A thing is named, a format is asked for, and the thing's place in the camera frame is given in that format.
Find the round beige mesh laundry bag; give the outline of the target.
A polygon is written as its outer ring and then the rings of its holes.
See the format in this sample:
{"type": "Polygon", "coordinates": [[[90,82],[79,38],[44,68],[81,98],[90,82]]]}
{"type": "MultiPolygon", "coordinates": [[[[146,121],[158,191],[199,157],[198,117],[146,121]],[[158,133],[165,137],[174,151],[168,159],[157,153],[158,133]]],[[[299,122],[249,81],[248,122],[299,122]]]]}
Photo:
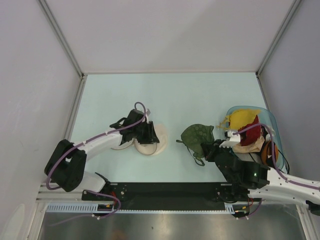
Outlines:
{"type": "Polygon", "coordinates": [[[129,147],[134,147],[140,154],[144,156],[156,156],[162,153],[168,146],[168,131],[164,124],[156,124],[154,126],[155,138],[150,142],[142,139],[134,138],[129,142],[122,143],[119,146],[112,147],[112,150],[121,151],[129,147]]]}

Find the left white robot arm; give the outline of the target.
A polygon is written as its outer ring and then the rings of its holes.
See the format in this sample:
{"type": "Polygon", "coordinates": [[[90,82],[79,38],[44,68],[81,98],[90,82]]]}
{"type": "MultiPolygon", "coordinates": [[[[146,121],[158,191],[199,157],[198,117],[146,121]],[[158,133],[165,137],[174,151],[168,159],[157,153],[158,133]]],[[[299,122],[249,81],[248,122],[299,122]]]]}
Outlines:
{"type": "Polygon", "coordinates": [[[159,146],[160,137],[147,116],[148,112],[132,109],[127,117],[111,124],[107,131],[87,140],[79,143],[61,140],[44,168],[47,189],[55,189],[50,185],[53,181],[65,192],[81,189],[92,191],[100,200],[107,199],[111,193],[107,179],[99,173],[86,172],[86,163],[106,150],[123,149],[134,142],[142,146],[159,146]]]}

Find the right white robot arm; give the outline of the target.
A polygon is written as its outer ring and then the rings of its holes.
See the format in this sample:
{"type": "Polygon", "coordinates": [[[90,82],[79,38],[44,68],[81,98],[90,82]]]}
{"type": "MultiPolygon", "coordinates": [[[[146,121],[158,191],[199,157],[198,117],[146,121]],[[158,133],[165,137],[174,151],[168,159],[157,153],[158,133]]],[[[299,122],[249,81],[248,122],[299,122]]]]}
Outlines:
{"type": "Polygon", "coordinates": [[[214,162],[228,183],[231,196],[242,201],[245,197],[293,203],[320,215],[320,182],[277,171],[254,161],[243,161],[219,142],[200,144],[204,159],[214,162]]]}

